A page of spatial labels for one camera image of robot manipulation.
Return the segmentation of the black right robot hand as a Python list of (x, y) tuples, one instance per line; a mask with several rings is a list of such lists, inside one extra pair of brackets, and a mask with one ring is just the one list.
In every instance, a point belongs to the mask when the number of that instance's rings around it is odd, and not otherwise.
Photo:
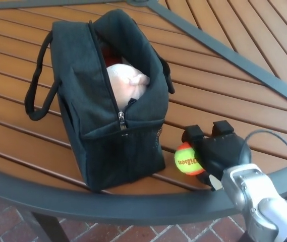
[(196, 175), (197, 179), (210, 186), (211, 191), (222, 188), (224, 170), (252, 162), (251, 149), (244, 141), (226, 120), (213, 123), (210, 137), (198, 125), (185, 127), (182, 134), (182, 142), (188, 142), (193, 148), (194, 157), (204, 169)]

